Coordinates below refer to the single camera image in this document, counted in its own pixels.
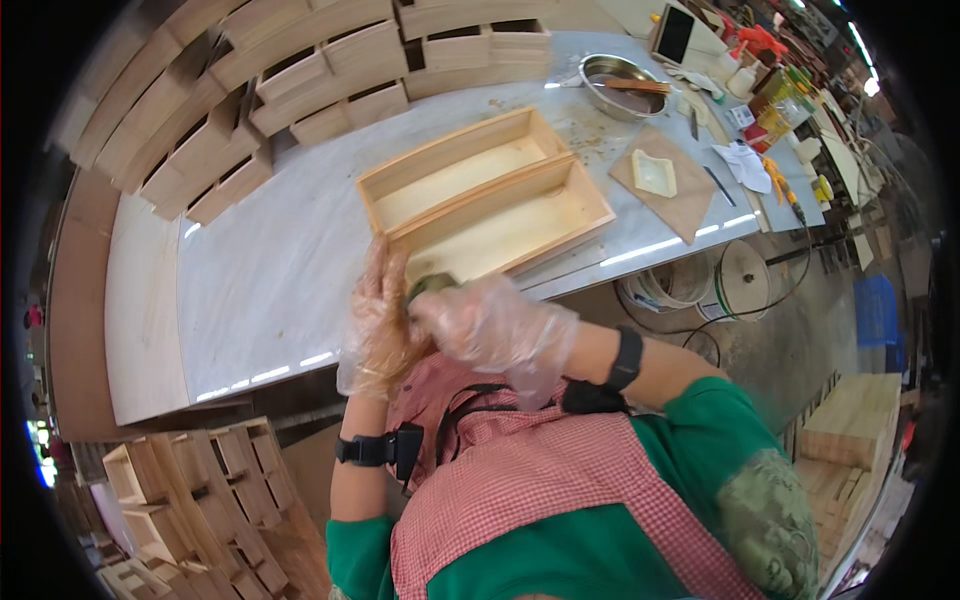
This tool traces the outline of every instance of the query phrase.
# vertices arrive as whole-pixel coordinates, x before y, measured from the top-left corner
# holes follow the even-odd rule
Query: cardboard piece
[[[631,155],[637,149],[648,156],[669,158],[673,161],[677,178],[676,196],[664,198],[634,187]],[[697,229],[707,216],[713,193],[717,191],[716,183],[707,171],[651,125],[644,127],[640,135],[627,147],[623,157],[611,168],[610,176],[657,213],[687,244],[693,244]]]

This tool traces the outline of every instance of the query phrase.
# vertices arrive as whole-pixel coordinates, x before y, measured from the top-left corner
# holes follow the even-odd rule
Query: white tabletop
[[[617,54],[665,78],[642,42],[629,36],[559,32],[553,50],[550,83],[569,79],[580,59],[592,53]],[[543,82],[427,98],[387,121],[281,154],[275,176],[209,227],[191,230],[189,221],[179,223],[183,406],[336,363],[349,291],[371,241],[357,176],[437,137],[531,105],[584,162],[617,219],[595,240],[520,276],[517,282],[529,297],[557,297],[757,231],[743,190],[710,148],[706,128],[694,140],[686,118],[673,106],[644,124],[623,123],[592,107],[583,89],[544,87]],[[715,193],[692,246],[607,175],[641,126],[657,127],[709,166],[736,202],[730,206]],[[147,211],[138,214],[156,219]],[[116,283],[123,277],[119,271],[112,275]],[[135,332],[128,337],[134,340]],[[123,345],[115,342],[113,353]],[[113,402],[134,400],[114,395]],[[156,414],[149,412],[140,418]]]

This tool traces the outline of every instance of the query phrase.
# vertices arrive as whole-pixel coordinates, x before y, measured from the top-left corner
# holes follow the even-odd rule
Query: bucket lid
[[[735,240],[724,250],[717,270],[724,301],[731,313],[763,308],[770,301],[770,275],[763,257],[746,242]],[[763,313],[737,317],[756,321]]]

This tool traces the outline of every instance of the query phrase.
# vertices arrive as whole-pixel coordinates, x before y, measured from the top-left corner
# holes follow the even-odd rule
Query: black cable
[[[755,310],[745,310],[745,311],[743,311],[743,312],[731,313],[731,314],[729,314],[729,315],[724,315],[724,316],[722,316],[722,317],[716,317],[716,318],[714,318],[714,319],[710,319],[710,320],[707,321],[706,323],[704,323],[704,324],[700,325],[699,327],[697,327],[696,329],[694,329],[694,330],[690,333],[690,335],[686,338],[686,341],[685,341],[684,344],[681,346],[681,348],[686,348],[686,345],[690,343],[690,339],[693,338],[693,336],[694,336],[698,331],[700,331],[701,329],[703,329],[704,327],[706,327],[707,325],[709,325],[709,324],[711,324],[711,323],[716,323],[717,321],[720,321],[720,320],[722,320],[722,319],[727,319],[728,317],[742,317],[742,316],[744,316],[744,315],[753,315],[753,314],[758,313],[758,312],[763,312],[763,311],[765,311],[765,310],[769,310],[769,309],[773,308],[774,306],[780,304],[780,303],[783,302],[784,300],[790,298],[790,296],[791,296],[794,292],[797,291],[797,288],[800,287],[800,284],[804,282],[804,279],[806,278],[806,274],[807,274],[807,272],[810,270],[810,260],[811,260],[812,257],[813,257],[813,237],[810,235],[810,228],[807,227],[806,224],[804,224],[804,232],[806,233],[806,266],[804,266],[804,272],[800,275],[800,278],[797,279],[797,282],[793,284],[793,287],[790,288],[790,290],[787,291],[786,294],[784,294],[783,296],[781,296],[779,300],[774,301],[774,302],[771,302],[771,303],[767,304],[766,306],[764,306],[764,307],[762,307],[762,308],[757,308],[757,309],[755,309]]]
[[[698,334],[698,333],[702,333],[702,334],[706,335],[707,337],[709,337],[710,340],[713,342],[713,345],[716,347],[716,350],[717,350],[717,364],[716,364],[716,367],[717,367],[717,369],[719,369],[719,368],[720,368],[720,345],[717,343],[716,338],[714,338],[714,337],[713,337],[712,335],[710,335],[708,332],[704,331],[704,327],[706,327],[706,326],[709,325],[709,324],[713,324],[713,323],[716,323],[716,322],[718,322],[718,321],[721,321],[721,320],[723,320],[723,319],[727,319],[727,318],[729,318],[729,317],[742,317],[742,316],[744,316],[744,315],[753,315],[753,314],[758,313],[758,312],[763,312],[763,311],[765,311],[765,310],[769,310],[769,309],[773,308],[774,306],[777,306],[778,304],[780,304],[780,303],[783,302],[784,300],[790,298],[790,296],[791,296],[794,292],[797,291],[797,288],[800,287],[800,284],[804,282],[804,279],[806,278],[806,274],[807,274],[807,272],[809,272],[809,270],[810,270],[810,261],[811,261],[812,258],[813,258],[813,237],[812,237],[812,235],[810,234],[810,228],[806,225],[806,223],[804,223],[804,233],[806,233],[806,265],[804,266],[804,272],[800,275],[800,278],[797,279],[797,282],[794,283],[793,287],[790,288],[790,289],[787,291],[786,294],[784,294],[782,297],[780,297],[779,300],[776,300],[776,301],[774,301],[774,302],[771,302],[771,303],[767,304],[766,306],[763,306],[762,308],[757,308],[757,309],[754,309],[754,310],[745,310],[745,311],[743,311],[743,312],[731,313],[731,314],[729,314],[729,315],[724,315],[724,316],[722,316],[722,317],[716,317],[716,318],[714,318],[714,319],[710,319],[709,321],[707,321],[706,323],[700,325],[700,326],[697,327],[696,329],[677,329],[676,331],[657,331],[656,329],[654,329],[654,328],[652,328],[652,327],[649,327],[649,326],[641,323],[636,317],[634,317],[633,314],[631,314],[631,312],[627,309],[627,305],[623,303],[623,299],[620,298],[620,295],[616,293],[616,282],[613,283],[613,286],[614,286],[614,287],[613,287],[613,294],[616,296],[616,301],[620,303],[620,307],[623,308],[623,312],[627,313],[627,316],[630,317],[630,320],[633,321],[633,322],[634,322],[637,326],[639,326],[641,329],[645,329],[645,330],[647,330],[647,331],[649,331],[649,332],[651,332],[651,333],[653,333],[653,334],[655,334],[655,335],[676,335],[676,334],[678,334],[678,333],[689,333],[690,335],[688,335],[688,336],[686,337],[686,340],[684,340],[684,343],[681,345],[681,348],[686,348],[686,345],[690,343],[690,340],[693,339],[693,336],[695,336],[695,335]]]
[[[623,312],[627,313],[627,316],[630,317],[630,320],[633,321],[633,322],[636,324],[636,326],[638,326],[639,328],[644,329],[644,330],[646,330],[646,331],[648,331],[648,332],[650,332],[650,333],[653,333],[654,335],[677,335],[677,334],[680,334],[680,333],[690,333],[691,336],[692,336],[693,333],[696,333],[696,331],[697,331],[696,329],[677,329],[676,331],[658,331],[658,330],[654,329],[653,327],[651,327],[651,326],[649,326],[649,325],[645,325],[645,324],[641,323],[641,322],[630,312],[630,310],[627,308],[627,305],[623,303],[623,299],[620,298],[620,295],[617,293],[617,291],[616,291],[616,281],[612,281],[612,285],[613,285],[613,295],[616,297],[616,301],[618,301],[618,302],[620,303],[620,307],[623,308]],[[701,331],[701,333],[703,333],[704,335],[706,335],[707,337],[709,337],[710,340],[713,342],[714,347],[717,349],[717,365],[716,365],[716,366],[717,366],[717,369],[719,369],[719,368],[720,368],[720,344],[717,343],[716,338],[714,338],[712,335],[710,335],[710,333],[709,333],[708,331]]]

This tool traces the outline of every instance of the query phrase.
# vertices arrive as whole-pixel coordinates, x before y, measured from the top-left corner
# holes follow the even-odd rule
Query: hand
[[[390,252],[378,235],[367,267],[350,295],[350,318],[340,351],[337,391],[386,401],[420,360],[429,335],[403,314],[408,255]]]
[[[505,372],[524,410],[550,398],[579,326],[576,313],[527,300],[503,275],[424,292],[410,314],[447,356],[476,371]]]

